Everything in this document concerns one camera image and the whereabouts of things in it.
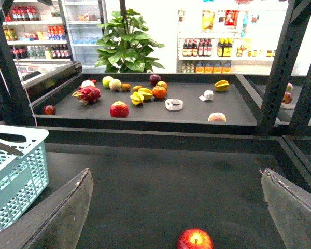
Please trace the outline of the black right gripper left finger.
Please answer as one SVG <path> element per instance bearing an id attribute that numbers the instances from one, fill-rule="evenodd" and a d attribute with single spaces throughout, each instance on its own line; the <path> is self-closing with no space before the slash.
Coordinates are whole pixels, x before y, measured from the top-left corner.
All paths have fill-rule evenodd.
<path id="1" fill-rule="evenodd" d="M 93 192 L 84 169 L 60 189 L 0 232 L 0 248 L 76 248 Z"/>

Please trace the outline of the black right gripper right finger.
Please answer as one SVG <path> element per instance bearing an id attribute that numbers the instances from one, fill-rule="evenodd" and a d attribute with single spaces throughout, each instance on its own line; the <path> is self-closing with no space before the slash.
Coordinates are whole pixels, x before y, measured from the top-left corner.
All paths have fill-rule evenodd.
<path id="1" fill-rule="evenodd" d="M 266 168 L 261 185 L 286 248 L 311 248 L 311 193 Z"/>

